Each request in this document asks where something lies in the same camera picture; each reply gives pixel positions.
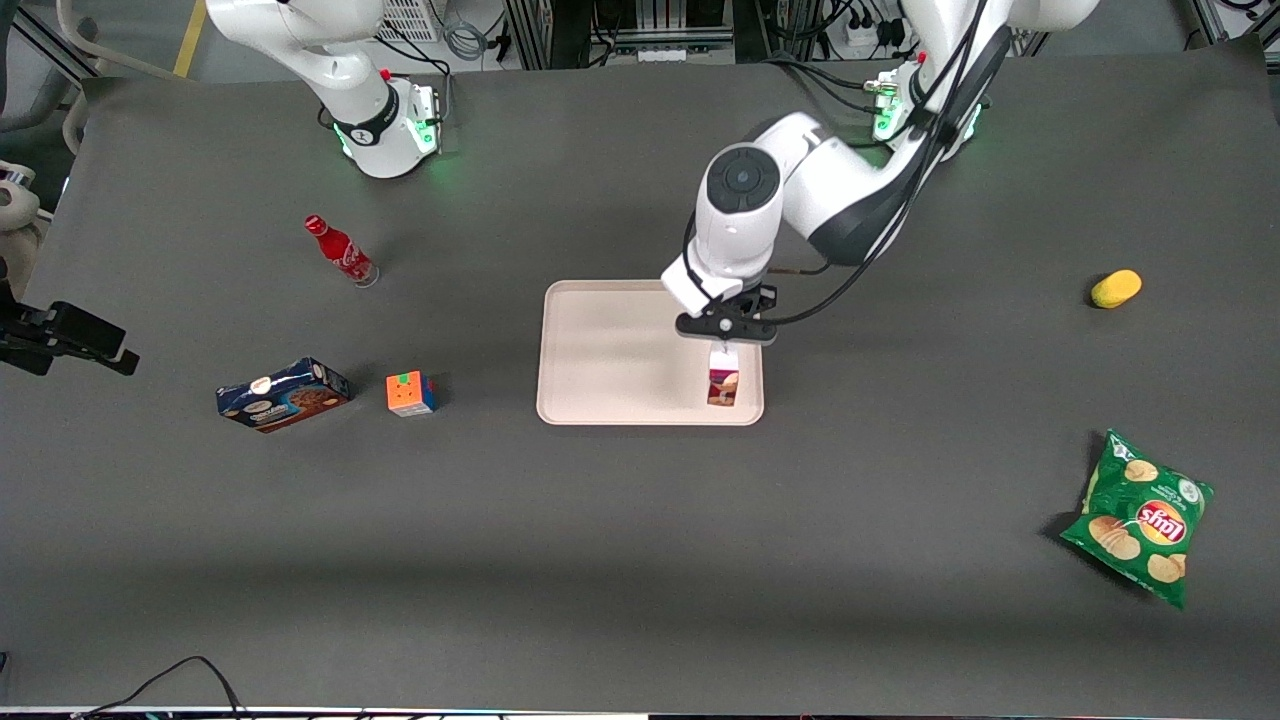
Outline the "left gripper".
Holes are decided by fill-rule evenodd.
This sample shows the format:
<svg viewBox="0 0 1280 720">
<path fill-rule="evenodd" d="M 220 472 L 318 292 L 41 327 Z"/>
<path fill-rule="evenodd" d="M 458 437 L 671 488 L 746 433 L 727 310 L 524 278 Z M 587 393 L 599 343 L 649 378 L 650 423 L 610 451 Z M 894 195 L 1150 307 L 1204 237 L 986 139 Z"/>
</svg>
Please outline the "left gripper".
<svg viewBox="0 0 1280 720">
<path fill-rule="evenodd" d="M 777 304 L 772 284 L 717 275 L 692 255 L 677 258 L 660 282 L 682 309 L 675 319 L 682 337 L 760 346 L 777 338 L 778 331 L 762 318 Z"/>
</svg>

